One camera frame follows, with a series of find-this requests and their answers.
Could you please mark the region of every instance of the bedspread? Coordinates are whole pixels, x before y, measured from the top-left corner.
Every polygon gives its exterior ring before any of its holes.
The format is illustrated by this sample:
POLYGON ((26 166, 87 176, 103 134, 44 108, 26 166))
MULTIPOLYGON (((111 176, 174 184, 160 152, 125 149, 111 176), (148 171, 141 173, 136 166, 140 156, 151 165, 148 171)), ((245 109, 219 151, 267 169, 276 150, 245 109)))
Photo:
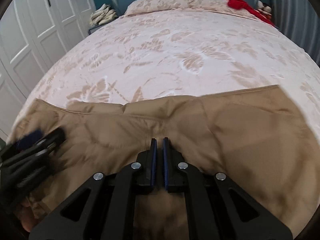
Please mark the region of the bedspread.
POLYGON ((320 69, 272 26, 205 10, 124 17, 76 45, 42 78, 17 119, 40 98, 125 104, 279 84, 320 138, 320 69))

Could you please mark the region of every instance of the pillow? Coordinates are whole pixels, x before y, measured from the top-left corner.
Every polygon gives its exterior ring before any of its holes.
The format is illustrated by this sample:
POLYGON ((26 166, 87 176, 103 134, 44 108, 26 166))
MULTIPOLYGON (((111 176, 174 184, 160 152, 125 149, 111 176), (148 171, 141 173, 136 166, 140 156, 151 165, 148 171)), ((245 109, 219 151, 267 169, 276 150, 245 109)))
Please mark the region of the pillow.
POLYGON ((188 8, 189 0, 136 0, 128 6, 124 15, 188 8))
POLYGON ((200 9, 208 11, 216 11, 225 14, 233 14, 251 19, 257 19, 246 9, 236 10, 228 6, 228 0, 190 0, 191 9, 200 9))

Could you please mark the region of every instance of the red cloth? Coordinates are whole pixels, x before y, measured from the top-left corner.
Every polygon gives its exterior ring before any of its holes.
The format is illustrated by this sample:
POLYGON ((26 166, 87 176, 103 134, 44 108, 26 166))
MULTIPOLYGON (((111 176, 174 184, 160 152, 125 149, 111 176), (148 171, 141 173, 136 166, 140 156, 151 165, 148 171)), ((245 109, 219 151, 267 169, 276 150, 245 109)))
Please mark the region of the red cloth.
POLYGON ((247 4, 244 0, 229 0, 228 1, 228 6, 240 10, 240 9, 246 9, 248 12, 253 14, 255 17, 259 18, 260 20, 264 21, 265 23, 268 23, 275 27, 272 21, 264 17, 261 13, 253 9, 249 4, 247 4))

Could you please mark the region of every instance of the gray curtain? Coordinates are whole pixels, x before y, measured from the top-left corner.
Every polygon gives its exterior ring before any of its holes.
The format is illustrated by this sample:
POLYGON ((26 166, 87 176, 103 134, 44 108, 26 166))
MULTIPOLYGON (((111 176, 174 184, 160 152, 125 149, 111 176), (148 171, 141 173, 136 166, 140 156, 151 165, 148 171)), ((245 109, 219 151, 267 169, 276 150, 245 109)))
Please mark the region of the gray curtain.
POLYGON ((320 64, 320 20, 308 0, 272 0, 274 22, 320 64))

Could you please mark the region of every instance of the garment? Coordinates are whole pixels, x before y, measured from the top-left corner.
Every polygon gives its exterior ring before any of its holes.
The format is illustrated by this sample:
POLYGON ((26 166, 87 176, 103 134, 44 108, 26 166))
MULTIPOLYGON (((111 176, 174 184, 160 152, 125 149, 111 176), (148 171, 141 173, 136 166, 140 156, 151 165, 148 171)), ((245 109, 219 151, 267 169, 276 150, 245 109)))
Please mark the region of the garment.
POLYGON ((254 16, 256 16, 257 18, 259 18, 260 20, 264 21, 265 23, 268 23, 270 25, 272 25, 273 27, 275 27, 274 23, 272 21, 270 21, 269 19, 267 19, 265 16, 263 16, 261 13, 259 13, 258 11, 256 11, 255 9, 253 9, 249 4, 247 4, 247 2, 245 2, 244 0, 229 0, 228 1, 228 6, 236 9, 236 10, 240 10, 240 9, 246 9, 248 12, 250 12, 251 14, 253 14, 254 16))
MULTIPOLYGON (((320 194, 320 149, 297 106, 279 86, 201 97, 171 96, 126 105, 75 102, 67 110, 35 100, 11 140, 63 127, 56 173, 29 201, 52 211, 96 172, 116 173, 168 137, 186 162, 225 172, 292 231, 305 227, 320 194)), ((137 196, 137 239, 188 239, 181 194, 137 196)))

